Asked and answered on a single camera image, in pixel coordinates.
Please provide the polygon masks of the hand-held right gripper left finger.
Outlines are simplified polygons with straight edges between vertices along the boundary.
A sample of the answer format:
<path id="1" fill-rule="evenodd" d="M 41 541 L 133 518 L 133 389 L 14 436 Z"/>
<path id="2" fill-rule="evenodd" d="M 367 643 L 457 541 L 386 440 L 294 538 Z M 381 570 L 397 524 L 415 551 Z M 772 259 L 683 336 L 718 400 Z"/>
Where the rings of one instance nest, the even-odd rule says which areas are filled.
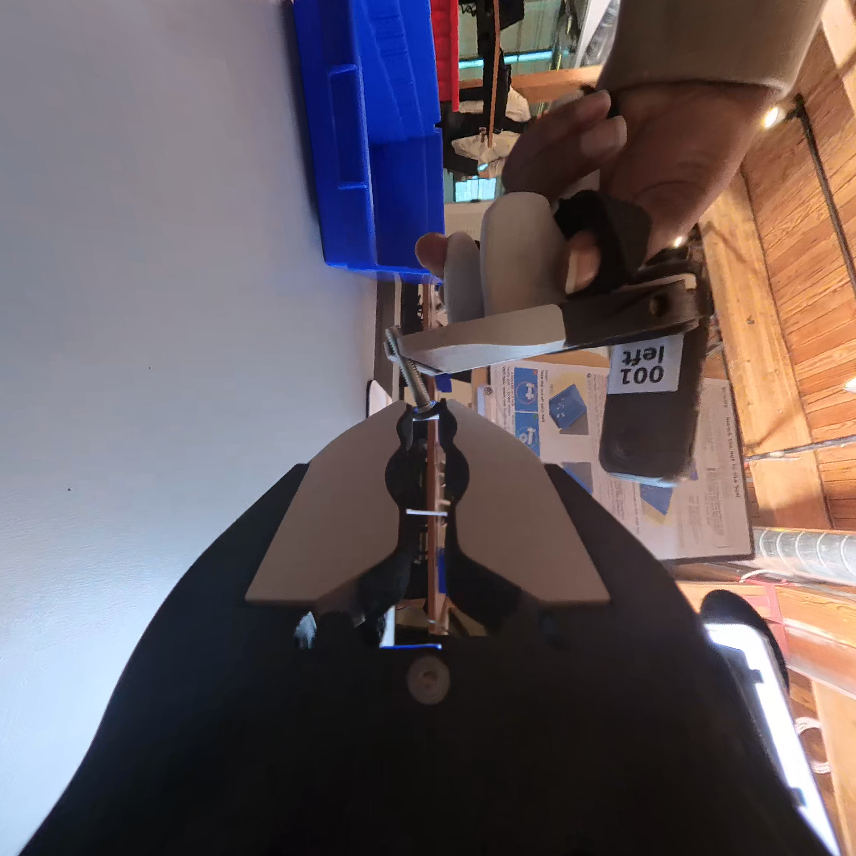
<path id="1" fill-rule="evenodd" d="M 358 579 L 398 544 L 399 509 L 384 475 L 407 411 L 394 402 L 312 458 L 248 587 L 248 604 L 361 609 Z"/>

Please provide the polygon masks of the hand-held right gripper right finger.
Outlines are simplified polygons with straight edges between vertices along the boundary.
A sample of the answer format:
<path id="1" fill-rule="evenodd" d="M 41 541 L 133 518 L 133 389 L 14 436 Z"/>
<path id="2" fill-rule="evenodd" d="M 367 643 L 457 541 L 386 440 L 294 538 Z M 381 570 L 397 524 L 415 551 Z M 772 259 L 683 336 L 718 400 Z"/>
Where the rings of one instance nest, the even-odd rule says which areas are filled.
<path id="1" fill-rule="evenodd" d="M 444 402 L 447 592 L 460 609 L 603 606 L 607 587 L 537 455 L 457 401 Z"/>

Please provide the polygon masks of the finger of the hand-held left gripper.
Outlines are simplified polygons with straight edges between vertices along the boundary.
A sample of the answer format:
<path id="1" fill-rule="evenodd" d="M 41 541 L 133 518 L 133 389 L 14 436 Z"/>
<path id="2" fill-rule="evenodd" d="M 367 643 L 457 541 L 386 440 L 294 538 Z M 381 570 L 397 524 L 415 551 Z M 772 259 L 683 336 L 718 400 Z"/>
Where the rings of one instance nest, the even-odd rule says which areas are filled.
<path id="1" fill-rule="evenodd" d="M 399 337 L 401 357 L 431 375 L 455 374 L 569 348 L 559 305 L 495 314 Z"/>

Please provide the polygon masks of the silver bolt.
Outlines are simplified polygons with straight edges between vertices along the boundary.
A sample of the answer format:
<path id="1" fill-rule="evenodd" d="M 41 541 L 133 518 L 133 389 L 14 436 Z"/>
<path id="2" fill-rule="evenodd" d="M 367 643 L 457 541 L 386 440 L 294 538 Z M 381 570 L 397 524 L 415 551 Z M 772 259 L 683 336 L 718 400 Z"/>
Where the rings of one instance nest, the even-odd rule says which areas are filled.
<path id="1" fill-rule="evenodd" d="M 398 364 L 401 377 L 412 394 L 414 416 L 421 420 L 431 418 L 436 407 L 436 399 L 429 393 L 420 368 L 411 358 L 402 353 L 400 330 L 394 326 L 387 328 L 384 331 L 384 338 L 386 353 L 391 361 Z"/>

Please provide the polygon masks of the blue plastic bin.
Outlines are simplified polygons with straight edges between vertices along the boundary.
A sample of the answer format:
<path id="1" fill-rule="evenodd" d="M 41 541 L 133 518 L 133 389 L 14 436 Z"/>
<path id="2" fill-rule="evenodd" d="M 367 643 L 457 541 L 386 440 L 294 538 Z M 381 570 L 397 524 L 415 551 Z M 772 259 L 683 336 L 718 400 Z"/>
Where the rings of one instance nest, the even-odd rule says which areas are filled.
<path id="1" fill-rule="evenodd" d="M 325 261 L 415 281 L 444 232 L 443 136 L 427 1 L 296 1 Z"/>

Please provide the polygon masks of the person's left forearm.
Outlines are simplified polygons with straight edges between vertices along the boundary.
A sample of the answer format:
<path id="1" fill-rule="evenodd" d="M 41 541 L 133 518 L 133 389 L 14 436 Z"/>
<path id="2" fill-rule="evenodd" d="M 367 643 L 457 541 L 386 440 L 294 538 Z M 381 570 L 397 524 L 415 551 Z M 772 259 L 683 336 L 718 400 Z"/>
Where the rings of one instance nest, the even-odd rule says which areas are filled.
<path id="1" fill-rule="evenodd" d="M 824 1 L 622 1 L 598 85 L 669 83 L 792 90 Z"/>

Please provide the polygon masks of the person's left hand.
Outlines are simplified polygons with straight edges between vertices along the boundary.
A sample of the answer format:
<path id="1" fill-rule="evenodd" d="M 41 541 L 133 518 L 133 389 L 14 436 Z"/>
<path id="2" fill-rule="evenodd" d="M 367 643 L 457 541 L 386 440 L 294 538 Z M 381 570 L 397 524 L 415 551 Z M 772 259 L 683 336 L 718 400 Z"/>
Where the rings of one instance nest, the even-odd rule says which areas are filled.
<path id="1" fill-rule="evenodd" d="M 779 97 L 762 86 L 698 81 L 595 91 L 541 115 L 511 151 L 502 184 L 554 203 L 598 172 L 602 192 L 646 212 L 651 260 L 728 186 Z"/>

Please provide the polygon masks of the white instruction sheet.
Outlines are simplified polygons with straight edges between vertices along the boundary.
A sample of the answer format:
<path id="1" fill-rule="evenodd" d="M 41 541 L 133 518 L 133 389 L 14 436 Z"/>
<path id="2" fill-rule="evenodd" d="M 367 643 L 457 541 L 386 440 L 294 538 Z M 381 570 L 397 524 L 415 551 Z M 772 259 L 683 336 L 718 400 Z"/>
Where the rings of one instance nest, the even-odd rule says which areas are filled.
<path id="1" fill-rule="evenodd" d="M 689 476 L 646 486 L 599 464 L 609 370 L 604 348 L 559 361 L 523 360 L 489 369 L 478 411 L 556 465 L 664 562 L 701 562 L 752 552 L 743 455 L 732 389 L 721 368 L 704 380 Z"/>

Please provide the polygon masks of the red plastic bin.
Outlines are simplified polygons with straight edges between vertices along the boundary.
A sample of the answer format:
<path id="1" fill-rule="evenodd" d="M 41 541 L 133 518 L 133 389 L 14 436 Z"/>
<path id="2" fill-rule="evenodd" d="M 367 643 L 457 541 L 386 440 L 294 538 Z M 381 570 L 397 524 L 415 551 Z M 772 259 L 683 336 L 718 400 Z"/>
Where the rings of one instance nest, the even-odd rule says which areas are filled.
<path id="1" fill-rule="evenodd" d="M 442 101 L 459 87 L 459 2 L 430 1 L 437 86 Z"/>

